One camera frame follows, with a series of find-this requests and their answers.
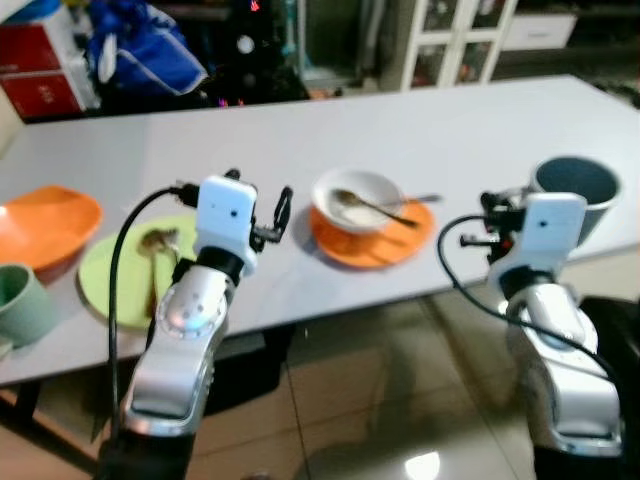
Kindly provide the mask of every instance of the spoon handle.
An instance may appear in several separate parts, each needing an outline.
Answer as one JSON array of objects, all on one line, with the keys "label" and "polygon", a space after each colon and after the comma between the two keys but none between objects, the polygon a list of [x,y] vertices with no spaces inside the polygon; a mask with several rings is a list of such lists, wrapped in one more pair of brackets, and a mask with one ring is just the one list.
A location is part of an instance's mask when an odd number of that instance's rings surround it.
[{"label": "spoon handle", "polygon": [[360,202],[363,205],[366,205],[367,207],[374,209],[376,212],[380,212],[381,214],[386,215],[387,217],[391,218],[392,220],[395,220],[398,223],[401,223],[402,225],[404,225],[406,227],[418,228],[420,226],[420,224],[418,222],[414,222],[413,220],[409,220],[408,218],[399,217],[398,215],[394,215],[393,213],[389,213],[384,208],[379,207],[375,203],[369,203],[366,200],[362,200],[362,199],[360,199]]}]

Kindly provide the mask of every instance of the light green cup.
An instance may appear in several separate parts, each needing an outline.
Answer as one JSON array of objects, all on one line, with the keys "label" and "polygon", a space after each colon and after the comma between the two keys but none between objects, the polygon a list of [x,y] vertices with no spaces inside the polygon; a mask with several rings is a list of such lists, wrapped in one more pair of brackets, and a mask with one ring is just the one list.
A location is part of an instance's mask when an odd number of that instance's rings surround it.
[{"label": "light green cup", "polygon": [[26,265],[0,265],[0,336],[14,347],[35,342],[58,323],[49,294]]}]

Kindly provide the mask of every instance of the tile floor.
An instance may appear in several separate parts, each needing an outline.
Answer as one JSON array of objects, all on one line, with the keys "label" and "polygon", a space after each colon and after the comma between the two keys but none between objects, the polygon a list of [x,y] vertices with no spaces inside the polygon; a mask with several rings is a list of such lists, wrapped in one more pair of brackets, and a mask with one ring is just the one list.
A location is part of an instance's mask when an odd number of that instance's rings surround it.
[{"label": "tile floor", "polygon": [[[637,299],[639,258],[566,278]],[[204,421],[188,480],[532,480],[503,337],[454,292],[300,324],[279,388]],[[0,478],[87,477],[0,430]]]}]

